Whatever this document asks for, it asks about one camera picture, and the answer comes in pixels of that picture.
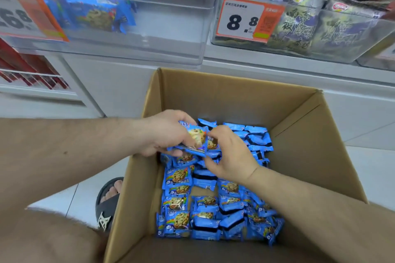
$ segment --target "cardboard box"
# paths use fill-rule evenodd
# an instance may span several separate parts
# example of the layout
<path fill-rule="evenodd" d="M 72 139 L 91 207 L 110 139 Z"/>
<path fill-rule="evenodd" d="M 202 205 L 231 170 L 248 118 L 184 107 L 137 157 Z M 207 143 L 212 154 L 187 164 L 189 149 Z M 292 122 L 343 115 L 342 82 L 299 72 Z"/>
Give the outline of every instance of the cardboard box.
<path fill-rule="evenodd" d="M 325 102 L 311 87 L 159 69 L 146 94 L 143 117 L 179 109 L 193 118 L 269 129 L 273 170 L 367 203 L 361 183 Z M 289 222 L 272 248 L 258 242 L 154 238 L 163 167 L 156 156 L 133 156 L 106 249 L 105 263 L 121 262 L 333 262 Z M 193 194 L 211 191 L 194 187 Z"/>

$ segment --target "foot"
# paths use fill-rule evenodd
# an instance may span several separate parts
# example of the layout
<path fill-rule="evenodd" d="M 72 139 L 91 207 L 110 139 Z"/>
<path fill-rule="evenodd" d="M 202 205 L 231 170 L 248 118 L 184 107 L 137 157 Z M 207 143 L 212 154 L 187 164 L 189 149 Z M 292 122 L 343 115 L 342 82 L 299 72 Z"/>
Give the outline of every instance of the foot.
<path fill-rule="evenodd" d="M 122 189 L 122 180 L 117 180 L 114 183 L 114 186 L 110 188 L 110 190 L 103 196 L 100 200 L 100 203 L 107 201 L 109 198 L 116 196 L 121 192 Z"/>

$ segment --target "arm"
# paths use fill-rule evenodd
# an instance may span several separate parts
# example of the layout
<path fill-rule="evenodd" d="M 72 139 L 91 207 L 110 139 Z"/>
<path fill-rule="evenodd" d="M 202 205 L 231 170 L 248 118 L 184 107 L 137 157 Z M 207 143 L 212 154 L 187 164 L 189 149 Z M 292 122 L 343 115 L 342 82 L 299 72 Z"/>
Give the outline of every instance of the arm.
<path fill-rule="evenodd" d="M 193 145 L 179 120 L 195 124 L 174 110 L 140 120 L 0 119 L 0 210 L 24 208 L 129 155 Z"/>
<path fill-rule="evenodd" d="M 341 263 L 393 262 L 395 214 L 261 167 L 228 127 L 215 128 L 222 160 L 206 166 L 267 201 L 286 220 Z"/>

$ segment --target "left hand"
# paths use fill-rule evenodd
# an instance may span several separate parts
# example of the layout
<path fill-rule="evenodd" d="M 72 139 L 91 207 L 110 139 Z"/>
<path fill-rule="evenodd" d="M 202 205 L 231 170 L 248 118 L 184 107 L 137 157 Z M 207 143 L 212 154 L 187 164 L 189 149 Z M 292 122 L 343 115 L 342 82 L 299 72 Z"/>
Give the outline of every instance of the left hand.
<path fill-rule="evenodd" d="M 181 150 L 166 150 L 167 147 L 176 146 L 180 143 L 183 143 L 185 146 L 195 145 L 195 140 L 178 121 L 196 125 L 195 120 L 181 110 L 165 110 L 157 115 L 143 119 L 143 127 L 145 131 L 148 131 L 146 134 L 148 138 L 147 143 L 139 153 L 143 156 L 151 156 L 156 152 L 176 157 L 182 156 Z"/>

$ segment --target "slide sandal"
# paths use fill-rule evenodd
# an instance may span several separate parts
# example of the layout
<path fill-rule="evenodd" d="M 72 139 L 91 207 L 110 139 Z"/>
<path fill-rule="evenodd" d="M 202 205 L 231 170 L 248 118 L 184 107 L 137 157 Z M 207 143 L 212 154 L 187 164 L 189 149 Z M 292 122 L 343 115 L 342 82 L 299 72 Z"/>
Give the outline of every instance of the slide sandal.
<path fill-rule="evenodd" d="M 100 202 L 101 198 L 106 195 L 114 183 L 118 180 L 123 181 L 124 177 L 114 178 L 108 181 L 100 190 L 96 199 L 96 220 L 98 221 L 98 228 L 103 229 L 104 232 L 111 230 L 113 218 L 115 214 L 116 205 L 118 204 L 119 194 L 109 198 L 104 202 Z"/>

